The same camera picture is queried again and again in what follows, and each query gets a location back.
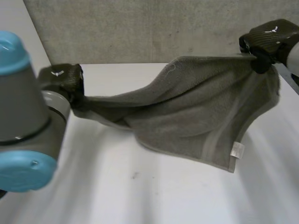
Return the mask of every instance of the gray wall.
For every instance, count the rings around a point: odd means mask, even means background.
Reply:
[[[239,51],[238,38],[296,0],[24,0],[52,63],[161,63]]]

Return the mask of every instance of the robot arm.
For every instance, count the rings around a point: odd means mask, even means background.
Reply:
[[[239,39],[240,50],[257,57],[251,67],[266,72],[274,63],[283,63],[299,76],[299,27],[287,20],[267,22],[250,30]]]

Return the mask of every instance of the white logo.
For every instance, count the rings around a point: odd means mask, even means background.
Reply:
[[[60,72],[51,72],[54,76],[60,76],[61,74],[64,74],[64,71],[60,71]]]
[[[278,29],[278,27],[275,27],[275,29],[270,30],[270,31],[265,31],[265,33],[276,33],[277,29]]]

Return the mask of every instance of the white tag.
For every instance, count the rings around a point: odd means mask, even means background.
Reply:
[[[238,159],[241,159],[244,153],[244,149],[245,146],[243,144],[235,141],[230,155]]]

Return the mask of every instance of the blue cap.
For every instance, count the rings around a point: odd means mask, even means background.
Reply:
[[[35,151],[0,153],[0,189],[12,192],[37,190],[53,177],[57,161]]]
[[[30,65],[30,57],[20,38],[11,32],[0,31],[0,76],[21,71]]]

